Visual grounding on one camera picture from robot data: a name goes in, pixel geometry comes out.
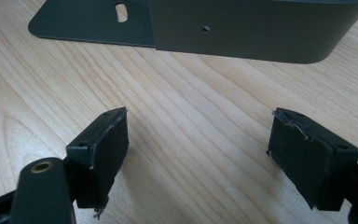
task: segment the black flat plate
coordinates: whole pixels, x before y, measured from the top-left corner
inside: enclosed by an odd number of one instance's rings
[[[117,21],[116,4],[128,20]],[[147,0],[47,0],[28,25],[37,37],[154,47]]]

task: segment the black metal bracket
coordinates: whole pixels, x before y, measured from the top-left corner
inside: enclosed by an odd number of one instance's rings
[[[352,204],[350,223],[358,223],[358,148],[308,117],[277,108],[268,154],[299,193],[319,210],[339,211]]]
[[[128,20],[117,21],[116,4]],[[358,20],[358,0],[47,0],[38,37],[286,63],[326,58]]]
[[[44,158],[21,170],[17,189],[0,197],[0,224],[76,223],[74,200],[98,217],[128,146],[126,108],[101,114],[66,147],[63,161]]]

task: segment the oval hole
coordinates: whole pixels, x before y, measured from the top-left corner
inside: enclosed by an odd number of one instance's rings
[[[126,5],[124,5],[122,3],[118,3],[118,4],[116,4],[115,8],[116,8],[118,22],[124,22],[129,18]]]

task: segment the wooden surface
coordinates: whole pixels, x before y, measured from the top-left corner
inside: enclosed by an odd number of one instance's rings
[[[101,220],[345,223],[311,211],[267,156],[271,111],[304,113],[358,146],[358,22],[330,57],[288,64],[39,39],[43,0],[0,0],[0,195],[23,166],[65,157],[106,110],[129,110],[130,149]]]

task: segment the light wood tabletop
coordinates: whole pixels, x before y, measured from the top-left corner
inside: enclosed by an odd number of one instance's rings
[[[310,210],[269,158],[271,112],[303,113],[358,147],[358,22],[324,61],[272,63],[40,39],[43,0],[0,0],[0,195],[26,164],[63,159],[104,111],[126,106],[130,148],[100,220],[346,223]]]

